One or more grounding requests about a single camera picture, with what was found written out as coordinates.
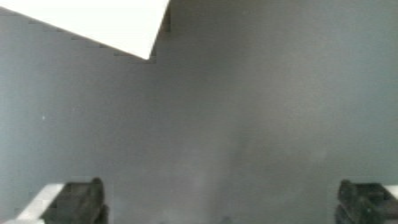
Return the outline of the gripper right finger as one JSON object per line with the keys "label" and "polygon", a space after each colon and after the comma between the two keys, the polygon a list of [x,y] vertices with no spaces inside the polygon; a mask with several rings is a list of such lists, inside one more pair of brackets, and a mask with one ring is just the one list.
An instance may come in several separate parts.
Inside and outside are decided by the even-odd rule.
{"label": "gripper right finger", "polygon": [[398,185],[341,181],[334,224],[398,224]]}

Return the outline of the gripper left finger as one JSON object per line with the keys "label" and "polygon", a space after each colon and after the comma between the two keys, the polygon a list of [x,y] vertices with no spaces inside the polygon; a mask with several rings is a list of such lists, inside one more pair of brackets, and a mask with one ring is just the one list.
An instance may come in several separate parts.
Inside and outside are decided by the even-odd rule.
{"label": "gripper left finger", "polygon": [[101,179],[48,184],[16,216],[16,221],[21,224],[108,224]]}

